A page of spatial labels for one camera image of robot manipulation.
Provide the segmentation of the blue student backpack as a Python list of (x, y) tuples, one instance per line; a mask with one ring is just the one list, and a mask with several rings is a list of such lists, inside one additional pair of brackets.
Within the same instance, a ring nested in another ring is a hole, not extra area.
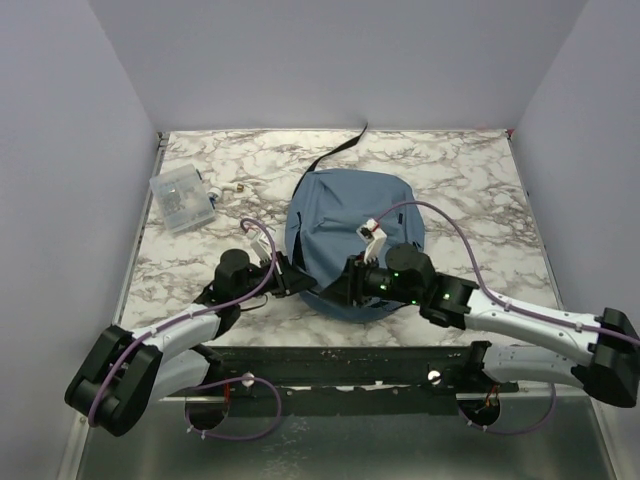
[(400, 178), (365, 170), (320, 169), (315, 160), (302, 175), (287, 212), (285, 248), (289, 263), (313, 277), (317, 285), (300, 293), (312, 310), (349, 323), (381, 320), (401, 307), (399, 302), (374, 298), (361, 308), (340, 306), (319, 293), (342, 273), (349, 256), (361, 253), (365, 243), (357, 229), (384, 214), (380, 226), (386, 248), (409, 243), (422, 251), (426, 229), (416, 205), (389, 213), (393, 205), (414, 200), (412, 188)]

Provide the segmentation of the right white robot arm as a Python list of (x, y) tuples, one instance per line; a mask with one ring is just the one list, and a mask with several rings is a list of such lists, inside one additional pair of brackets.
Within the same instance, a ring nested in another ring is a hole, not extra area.
[(430, 257), (409, 244), (391, 248), (383, 265), (349, 257), (320, 296), (345, 306), (371, 298), (410, 303), (437, 326), (518, 340), (515, 347), (490, 346), (461, 365), (461, 382), (471, 391), (528, 380), (574, 386), (614, 407), (637, 404), (639, 336), (619, 310), (580, 314), (515, 301), (437, 272)]

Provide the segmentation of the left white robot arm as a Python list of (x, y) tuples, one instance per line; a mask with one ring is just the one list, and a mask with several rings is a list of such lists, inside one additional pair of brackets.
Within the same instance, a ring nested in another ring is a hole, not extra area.
[(265, 294), (291, 296), (316, 284), (281, 252), (254, 265), (245, 251), (227, 250), (213, 280), (181, 313), (134, 331), (106, 328), (71, 380), (64, 401), (91, 426), (122, 436), (150, 402), (187, 388), (209, 395), (220, 387), (220, 368), (199, 348), (233, 326), (242, 303)]

